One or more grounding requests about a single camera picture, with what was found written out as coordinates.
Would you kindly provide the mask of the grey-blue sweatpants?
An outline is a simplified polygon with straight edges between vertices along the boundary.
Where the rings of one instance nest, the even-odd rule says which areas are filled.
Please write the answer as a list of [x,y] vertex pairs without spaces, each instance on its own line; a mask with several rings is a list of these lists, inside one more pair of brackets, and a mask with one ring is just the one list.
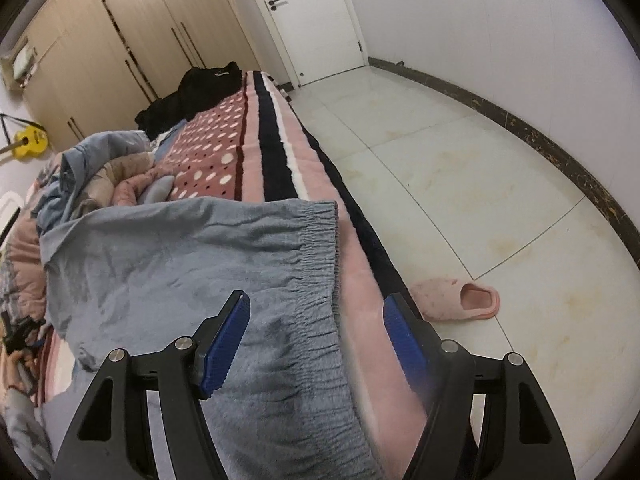
[[58,479],[377,479],[336,324],[337,208],[201,197],[44,234],[77,361]]

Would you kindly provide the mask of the black clothing pile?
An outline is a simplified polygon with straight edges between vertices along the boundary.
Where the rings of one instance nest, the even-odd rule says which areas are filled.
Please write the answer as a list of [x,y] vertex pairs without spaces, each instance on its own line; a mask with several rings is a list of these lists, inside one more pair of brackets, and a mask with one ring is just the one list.
[[224,67],[192,67],[182,77],[178,89],[152,102],[134,118],[150,141],[179,122],[190,122],[198,113],[218,105],[241,89],[243,72],[234,61]]

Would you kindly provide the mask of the pink slipper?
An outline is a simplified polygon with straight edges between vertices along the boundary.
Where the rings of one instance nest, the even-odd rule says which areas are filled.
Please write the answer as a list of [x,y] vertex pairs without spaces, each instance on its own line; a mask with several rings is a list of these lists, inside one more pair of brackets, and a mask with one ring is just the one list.
[[430,322],[486,320],[500,309],[494,288],[460,278],[430,278],[412,285],[409,292],[422,318]]

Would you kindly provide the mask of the pink grey striped duvet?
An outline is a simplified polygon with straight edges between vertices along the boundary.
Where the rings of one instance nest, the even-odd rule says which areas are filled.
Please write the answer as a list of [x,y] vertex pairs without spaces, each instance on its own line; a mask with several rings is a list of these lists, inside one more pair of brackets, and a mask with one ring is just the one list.
[[[72,200],[70,218],[79,219],[109,206],[134,206],[145,190],[157,180],[175,179],[175,171],[155,165],[150,152],[126,155],[110,160]],[[1,253],[1,309],[13,322],[25,316],[42,320],[46,316],[46,272],[44,272],[36,219],[32,211],[44,194],[44,188],[60,173],[61,155],[44,168],[30,189],[25,210],[18,215]]]

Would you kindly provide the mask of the yellow ukulele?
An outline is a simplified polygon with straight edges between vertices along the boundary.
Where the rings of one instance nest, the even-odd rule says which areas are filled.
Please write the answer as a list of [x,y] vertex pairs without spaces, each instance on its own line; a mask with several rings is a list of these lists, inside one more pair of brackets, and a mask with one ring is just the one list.
[[[16,122],[17,125],[24,126],[24,129],[17,131],[13,138],[10,138],[6,121]],[[17,118],[8,114],[1,114],[1,127],[6,137],[6,146],[1,149],[0,154],[10,154],[14,159],[38,158],[49,148],[49,139],[42,125],[28,119]]]

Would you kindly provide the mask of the striped pink bed blanket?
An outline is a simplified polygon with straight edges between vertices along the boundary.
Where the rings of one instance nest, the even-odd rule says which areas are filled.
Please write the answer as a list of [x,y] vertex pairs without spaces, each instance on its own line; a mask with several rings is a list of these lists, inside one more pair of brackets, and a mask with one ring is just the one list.
[[235,289],[250,320],[205,426],[233,479],[398,479],[416,447],[410,393],[384,330],[367,334],[395,408],[384,422],[343,359],[346,238],[333,202],[213,197],[111,206],[41,241],[47,315],[86,370],[164,348]]

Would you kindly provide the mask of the wooden wardrobe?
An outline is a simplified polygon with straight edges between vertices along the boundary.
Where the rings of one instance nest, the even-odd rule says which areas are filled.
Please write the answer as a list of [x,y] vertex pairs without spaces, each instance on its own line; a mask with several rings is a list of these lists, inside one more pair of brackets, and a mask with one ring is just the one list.
[[58,151],[231,61],[260,66],[234,0],[1,0],[2,84]]

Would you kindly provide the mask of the white door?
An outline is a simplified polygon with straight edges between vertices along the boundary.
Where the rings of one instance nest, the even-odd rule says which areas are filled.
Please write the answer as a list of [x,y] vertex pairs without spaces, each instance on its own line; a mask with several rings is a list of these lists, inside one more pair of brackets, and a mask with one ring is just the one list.
[[262,0],[301,86],[356,70],[364,49],[350,0]]

